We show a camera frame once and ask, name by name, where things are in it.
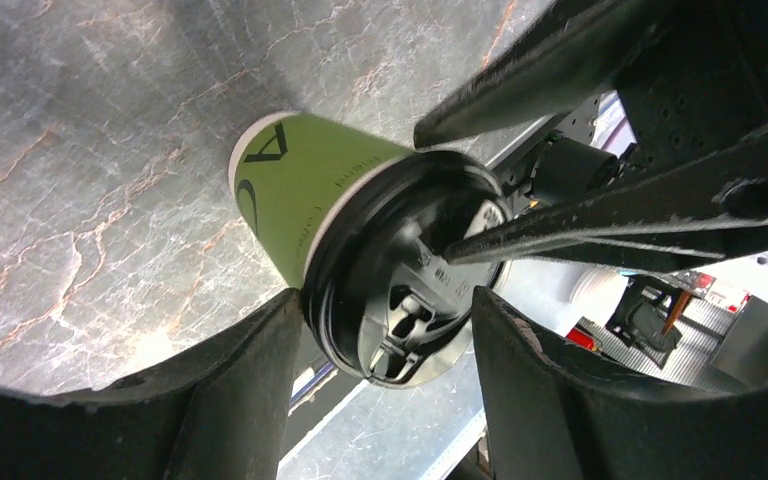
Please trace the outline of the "green paper coffee cup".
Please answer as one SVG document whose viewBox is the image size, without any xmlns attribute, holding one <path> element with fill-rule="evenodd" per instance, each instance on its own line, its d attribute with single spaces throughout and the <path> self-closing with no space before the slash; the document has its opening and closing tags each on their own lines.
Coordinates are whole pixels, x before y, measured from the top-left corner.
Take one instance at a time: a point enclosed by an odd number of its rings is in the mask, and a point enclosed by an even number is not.
<svg viewBox="0 0 768 480">
<path fill-rule="evenodd" d="M 281 111 L 237 141 L 228 181 L 238 209 L 284 281 L 306 269 L 336 205 L 356 182 L 412 149 L 310 113 Z"/>
</svg>

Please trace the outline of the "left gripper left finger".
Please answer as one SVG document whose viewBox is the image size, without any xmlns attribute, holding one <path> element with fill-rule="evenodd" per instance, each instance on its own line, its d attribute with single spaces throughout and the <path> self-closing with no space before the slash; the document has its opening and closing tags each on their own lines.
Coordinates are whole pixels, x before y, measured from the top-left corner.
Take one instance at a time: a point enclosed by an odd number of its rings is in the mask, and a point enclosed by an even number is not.
<svg viewBox="0 0 768 480">
<path fill-rule="evenodd" d="M 300 343 L 287 289 L 102 390 L 0 388 L 0 479 L 272 479 Z"/>
</svg>

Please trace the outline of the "black plastic cup lid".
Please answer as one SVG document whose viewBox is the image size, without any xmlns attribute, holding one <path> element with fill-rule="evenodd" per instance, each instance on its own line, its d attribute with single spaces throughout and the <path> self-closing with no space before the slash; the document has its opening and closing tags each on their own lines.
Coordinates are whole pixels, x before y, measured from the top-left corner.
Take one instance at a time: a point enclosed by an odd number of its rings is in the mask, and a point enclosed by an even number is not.
<svg viewBox="0 0 768 480">
<path fill-rule="evenodd" d="M 472 294 L 503 261 L 455 265 L 452 244 L 511 217 L 496 177 L 456 151 L 386 162 L 330 212 L 302 289 L 305 319 L 341 371 L 388 389 L 445 373 L 471 333 Z"/>
</svg>

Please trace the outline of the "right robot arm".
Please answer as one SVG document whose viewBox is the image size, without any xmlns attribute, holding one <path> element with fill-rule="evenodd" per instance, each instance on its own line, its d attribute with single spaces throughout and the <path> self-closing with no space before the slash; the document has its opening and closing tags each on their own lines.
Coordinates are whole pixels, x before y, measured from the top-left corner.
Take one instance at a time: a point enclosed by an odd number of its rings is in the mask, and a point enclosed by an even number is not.
<svg viewBox="0 0 768 480">
<path fill-rule="evenodd" d="M 450 246 L 671 273 L 768 251 L 768 1 L 556 1 L 414 128 L 427 148 L 615 92 L 617 157 L 554 129 L 500 164 L 539 208 Z"/>
</svg>

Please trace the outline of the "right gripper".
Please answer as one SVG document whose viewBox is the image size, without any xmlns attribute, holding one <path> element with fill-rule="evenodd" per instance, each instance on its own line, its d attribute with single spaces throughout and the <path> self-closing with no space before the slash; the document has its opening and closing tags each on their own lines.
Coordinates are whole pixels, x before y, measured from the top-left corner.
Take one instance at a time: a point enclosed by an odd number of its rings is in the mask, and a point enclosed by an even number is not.
<svg viewBox="0 0 768 480">
<path fill-rule="evenodd" d="M 635 160 L 694 161 L 454 243 L 449 263 L 535 257 L 667 273 L 768 251 L 768 133 L 729 147 L 768 130 L 768 1 L 554 1 L 419 120 L 413 141 L 571 112 L 615 78 Z"/>
</svg>

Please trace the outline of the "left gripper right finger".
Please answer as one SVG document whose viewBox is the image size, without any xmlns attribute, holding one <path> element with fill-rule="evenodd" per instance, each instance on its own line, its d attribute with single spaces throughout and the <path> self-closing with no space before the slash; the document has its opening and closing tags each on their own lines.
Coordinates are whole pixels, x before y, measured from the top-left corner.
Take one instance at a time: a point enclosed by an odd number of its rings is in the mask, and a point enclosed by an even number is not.
<svg viewBox="0 0 768 480">
<path fill-rule="evenodd" d="M 561 337 L 478 287 L 473 338 L 498 479 L 768 479 L 768 388 L 708 392 Z"/>
</svg>

